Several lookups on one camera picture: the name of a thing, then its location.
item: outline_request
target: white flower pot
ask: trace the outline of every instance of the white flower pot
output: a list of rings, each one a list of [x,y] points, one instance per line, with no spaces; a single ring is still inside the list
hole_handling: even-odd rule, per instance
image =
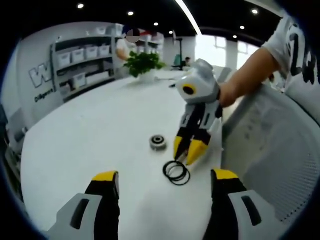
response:
[[[145,82],[145,83],[154,82],[156,79],[156,70],[152,69],[151,71],[148,71],[147,73],[141,74],[139,76],[139,79],[141,82]]]

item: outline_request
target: white storage bin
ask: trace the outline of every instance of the white storage bin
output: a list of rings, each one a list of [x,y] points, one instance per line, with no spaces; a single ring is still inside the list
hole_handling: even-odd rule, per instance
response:
[[[59,62],[60,68],[63,68],[65,66],[70,65],[70,63],[71,63],[71,53],[70,52],[66,52],[66,53],[63,53],[63,54],[59,54],[58,55],[58,62]]]
[[[85,60],[85,50],[83,48],[72,52],[72,62],[78,63]]]
[[[61,95],[64,97],[66,95],[68,95],[69,93],[71,92],[71,88],[69,86],[69,84],[65,85],[65,86],[62,86],[60,88],[60,93]]]
[[[73,77],[73,86],[75,89],[79,89],[85,85],[87,85],[86,73],[81,73]]]
[[[106,26],[100,26],[96,28],[96,33],[98,35],[106,35],[107,27]]]
[[[96,59],[98,57],[98,47],[97,46],[87,47],[85,50],[86,50],[86,58],[87,59]]]
[[[124,29],[124,26],[122,24],[119,24],[119,23],[116,23],[114,25],[114,30],[115,30],[115,35],[117,37],[121,36],[122,35],[122,30]]]
[[[86,78],[86,84],[87,85],[92,85],[95,84],[97,82],[102,82],[103,80],[107,80],[109,79],[110,75],[108,71],[105,72],[101,72],[92,76],[88,76]]]
[[[102,45],[99,47],[99,55],[101,57],[109,56],[110,55],[110,46]]]

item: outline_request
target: person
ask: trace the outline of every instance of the person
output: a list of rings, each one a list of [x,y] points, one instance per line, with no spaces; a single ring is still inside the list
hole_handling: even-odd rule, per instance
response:
[[[122,29],[122,38],[116,43],[115,54],[117,58],[115,60],[115,69],[118,78],[126,78],[129,76],[129,69],[124,65],[130,57],[130,52],[137,52],[137,45],[135,43],[136,37],[130,36],[136,31],[139,30],[132,29],[129,26],[124,26]]]
[[[190,57],[186,57],[184,61],[182,61],[182,67],[190,67]]]
[[[274,72],[286,76],[284,93],[320,123],[320,79],[317,57],[303,30],[288,14],[271,38],[258,49],[231,79],[220,85],[219,101],[226,108],[253,93]]]

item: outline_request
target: wall lettering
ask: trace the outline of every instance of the wall lettering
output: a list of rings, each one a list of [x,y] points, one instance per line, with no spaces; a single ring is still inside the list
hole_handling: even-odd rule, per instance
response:
[[[39,94],[38,96],[36,96],[36,97],[34,98],[34,101],[37,103],[37,102],[40,101],[40,100],[44,100],[44,99],[46,98],[46,96],[52,94],[53,92],[54,92],[54,89],[51,88],[49,91],[46,91],[45,93],[41,93],[41,94]]]
[[[38,67],[32,68],[29,71],[30,79],[34,88],[39,88],[43,83],[52,81],[52,73],[50,69],[50,62],[42,63]]]

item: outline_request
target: black rubber o-ring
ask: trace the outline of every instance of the black rubber o-ring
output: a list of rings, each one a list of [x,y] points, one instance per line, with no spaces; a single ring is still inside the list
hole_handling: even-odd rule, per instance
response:
[[[172,169],[179,168],[179,167],[182,168],[182,173],[179,176],[171,177],[170,173],[171,173]],[[183,185],[187,184],[191,178],[191,174],[190,174],[189,170],[186,168],[186,166],[183,163],[181,163],[179,161],[167,162],[163,166],[162,172],[169,179],[169,181],[176,186],[183,186]],[[178,182],[182,181],[185,177],[187,177],[187,180],[185,182],[178,183]]]

